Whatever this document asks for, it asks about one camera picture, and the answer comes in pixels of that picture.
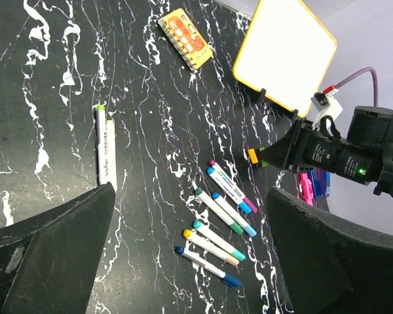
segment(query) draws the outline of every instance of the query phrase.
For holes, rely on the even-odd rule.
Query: black marble table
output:
[[[157,25],[179,7],[215,52],[197,73]],[[119,189],[88,313],[291,311],[265,196],[274,185],[296,194],[294,175],[244,159],[290,122],[251,105],[233,78],[248,25],[210,0],[0,1],[0,228],[95,187],[93,106],[105,103],[116,124]],[[248,217],[255,238],[232,234],[195,199],[194,185],[217,190],[205,175],[213,157],[259,206]],[[173,252],[195,217],[246,254],[237,268],[206,255],[242,288]]]

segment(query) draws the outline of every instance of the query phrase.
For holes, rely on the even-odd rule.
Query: orange notebook cover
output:
[[[183,9],[177,9],[158,20],[176,50],[191,70],[197,70],[212,57],[212,50]]]

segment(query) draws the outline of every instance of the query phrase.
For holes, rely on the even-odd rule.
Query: whiteboard stand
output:
[[[261,91],[259,92],[259,97],[257,98],[257,100],[253,103],[253,105],[258,105],[260,104],[263,100],[265,100],[265,96],[267,94],[267,90],[262,88]],[[289,113],[292,113],[291,116],[291,124],[294,123],[295,119],[298,117],[299,115],[299,111],[298,109],[294,109],[293,111],[289,111],[287,110]]]

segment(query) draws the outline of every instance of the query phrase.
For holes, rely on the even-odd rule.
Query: notebook binding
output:
[[[175,39],[175,34],[172,29],[168,26],[164,19],[159,20],[159,25],[162,28],[163,32],[167,35],[170,42],[175,46],[176,50],[181,54],[182,58],[186,61],[187,65],[191,68],[192,71],[196,70],[195,65],[196,63],[192,63],[193,58],[189,57],[189,52],[185,50],[185,46],[181,44],[179,39]]]

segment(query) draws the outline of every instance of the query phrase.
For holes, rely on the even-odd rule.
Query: teal marker cap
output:
[[[199,227],[201,227],[201,225],[202,225],[201,221],[199,220],[194,221],[193,226],[195,229],[198,229]]]
[[[244,256],[244,254],[239,252],[238,250],[236,250],[235,252],[231,253],[231,256],[237,258],[239,261],[243,261],[246,258],[246,256]]]
[[[232,223],[229,227],[231,228],[231,230],[233,230],[237,234],[243,233],[242,227],[240,227],[236,222]]]

